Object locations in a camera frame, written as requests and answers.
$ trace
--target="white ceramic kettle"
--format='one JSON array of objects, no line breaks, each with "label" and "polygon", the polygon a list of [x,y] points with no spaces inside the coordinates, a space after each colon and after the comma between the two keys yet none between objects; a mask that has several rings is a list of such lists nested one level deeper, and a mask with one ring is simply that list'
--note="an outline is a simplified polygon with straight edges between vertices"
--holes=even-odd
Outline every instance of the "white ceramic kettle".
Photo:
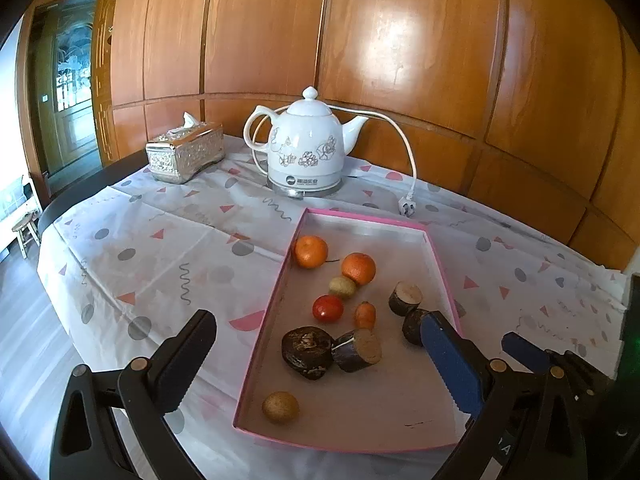
[{"label": "white ceramic kettle", "polygon": [[[331,189],[340,182],[344,157],[353,149],[367,117],[356,116],[345,124],[332,114],[318,92],[309,86],[304,99],[293,102],[278,115],[265,106],[255,107],[244,125],[244,142],[256,152],[267,153],[269,180],[302,191]],[[268,115],[271,131],[266,144],[252,142],[251,124]]]}]

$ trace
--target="eggplant piece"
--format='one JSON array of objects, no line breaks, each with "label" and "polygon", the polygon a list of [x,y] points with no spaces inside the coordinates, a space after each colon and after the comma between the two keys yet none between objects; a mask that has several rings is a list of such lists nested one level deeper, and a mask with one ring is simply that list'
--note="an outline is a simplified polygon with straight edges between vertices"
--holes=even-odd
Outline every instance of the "eggplant piece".
[{"label": "eggplant piece", "polygon": [[389,296],[389,308],[398,316],[406,316],[409,311],[420,305],[422,292],[417,285],[408,282],[398,282]]},{"label": "eggplant piece", "polygon": [[317,381],[334,362],[334,344],[327,332],[317,326],[302,326],[282,337],[282,358],[305,379]]},{"label": "eggplant piece", "polygon": [[376,364],[382,359],[382,348],[368,328],[357,328],[335,340],[331,350],[341,370],[351,373]]},{"label": "eggplant piece", "polygon": [[422,338],[420,338],[420,325],[422,318],[429,313],[423,308],[414,308],[404,318],[402,324],[402,333],[404,338],[412,345],[422,346]]}]

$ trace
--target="stool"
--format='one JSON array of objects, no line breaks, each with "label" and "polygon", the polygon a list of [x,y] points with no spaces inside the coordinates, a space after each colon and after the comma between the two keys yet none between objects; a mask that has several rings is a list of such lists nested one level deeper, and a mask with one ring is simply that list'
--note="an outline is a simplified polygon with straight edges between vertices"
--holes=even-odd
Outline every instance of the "stool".
[{"label": "stool", "polygon": [[28,240],[24,238],[24,230],[28,229],[31,233],[31,237],[36,242],[38,247],[40,246],[40,239],[38,238],[38,233],[36,231],[36,224],[34,224],[34,220],[38,217],[38,214],[35,211],[31,211],[22,217],[16,225],[11,228],[11,231],[17,233],[18,235],[18,245],[20,245],[20,250],[22,251],[22,257],[24,259],[27,258],[27,249],[26,245]]}]

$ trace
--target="patterned tablecloth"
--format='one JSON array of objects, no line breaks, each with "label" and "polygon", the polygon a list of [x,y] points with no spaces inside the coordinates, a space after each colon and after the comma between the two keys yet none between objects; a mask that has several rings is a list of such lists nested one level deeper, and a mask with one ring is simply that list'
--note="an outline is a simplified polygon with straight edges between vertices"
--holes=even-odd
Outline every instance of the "patterned tablecloth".
[{"label": "patterned tablecloth", "polygon": [[[218,338],[180,408],[166,416],[208,478],[428,478],[449,450],[394,456],[315,452],[231,427],[252,345],[281,260],[306,206],[396,216],[411,179],[348,158],[328,198],[275,196],[241,139],[181,186],[144,168],[79,203],[44,233],[38,273],[93,370],[150,356],[198,308]],[[419,182],[413,220],[428,225],[465,336],[500,356],[505,332],[571,349],[611,374],[625,277],[492,209]]]}]

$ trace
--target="tray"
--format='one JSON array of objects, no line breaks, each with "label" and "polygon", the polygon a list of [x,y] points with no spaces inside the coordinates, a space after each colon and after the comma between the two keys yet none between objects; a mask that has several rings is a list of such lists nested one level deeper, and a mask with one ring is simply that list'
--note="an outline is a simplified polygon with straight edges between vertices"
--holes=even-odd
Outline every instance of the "tray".
[{"label": "tray", "polygon": [[[292,240],[315,234],[327,242],[327,260],[353,252],[376,262],[376,277],[344,302],[342,318],[321,324],[311,313],[314,300],[327,294],[329,280],[340,275],[340,261],[301,269],[291,247],[284,259],[242,385],[233,426],[255,436],[313,449],[339,452],[403,452],[455,444],[464,433],[465,415],[423,348],[402,336],[403,318],[388,307],[396,283],[416,283],[421,308],[439,310],[460,332],[460,322],[426,229],[420,224],[343,212],[307,209]],[[309,381],[282,359],[282,336],[293,328],[319,326],[338,337],[353,327],[361,301],[376,307],[374,332],[382,360],[348,374],[333,365],[321,379]],[[285,426],[262,414],[264,398],[274,391],[292,393],[300,417]]]}]

